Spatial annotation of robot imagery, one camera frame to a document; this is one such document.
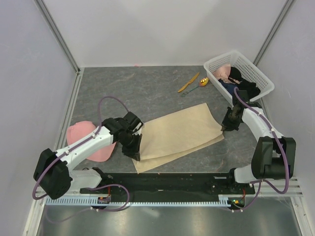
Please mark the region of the beige cloth napkin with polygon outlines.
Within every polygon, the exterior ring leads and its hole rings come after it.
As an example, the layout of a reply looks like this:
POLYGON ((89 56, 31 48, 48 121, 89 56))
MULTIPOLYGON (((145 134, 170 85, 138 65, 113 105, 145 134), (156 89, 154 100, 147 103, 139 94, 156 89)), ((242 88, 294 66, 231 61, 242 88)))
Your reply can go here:
POLYGON ((141 130, 137 173, 154 169, 224 139, 206 103, 148 121, 141 130))

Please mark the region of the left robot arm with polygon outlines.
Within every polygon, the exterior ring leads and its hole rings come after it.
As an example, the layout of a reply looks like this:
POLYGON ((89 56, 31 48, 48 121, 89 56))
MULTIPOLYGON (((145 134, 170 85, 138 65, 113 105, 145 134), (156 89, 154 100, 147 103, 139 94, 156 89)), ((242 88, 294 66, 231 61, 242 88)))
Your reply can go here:
POLYGON ((113 143, 122 145, 123 155, 139 161, 143 125, 138 116, 128 112, 123 118, 105 119, 95 130, 71 145, 57 151, 44 150, 33 175, 35 188, 41 187, 53 200, 62 197, 70 188, 104 193, 108 188, 106 179, 94 169, 77 171, 76 166, 113 143))

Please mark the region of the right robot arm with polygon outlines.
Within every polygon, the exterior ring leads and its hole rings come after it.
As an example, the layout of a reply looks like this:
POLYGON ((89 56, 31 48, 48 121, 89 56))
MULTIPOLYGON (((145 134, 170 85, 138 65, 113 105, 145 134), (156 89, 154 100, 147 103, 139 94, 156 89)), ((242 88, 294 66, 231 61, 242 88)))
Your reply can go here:
POLYGON ((288 183, 294 172, 296 141, 271 124, 260 104, 249 100, 247 91, 235 88, 232 107, 227 108, 221 130, 237 131, 241 123, 248 126, 257 144, 251 163, 233 170, 234 176, 225 181, 227 191, 238 193, 243 183, 260 179, 283 179, 288 183))

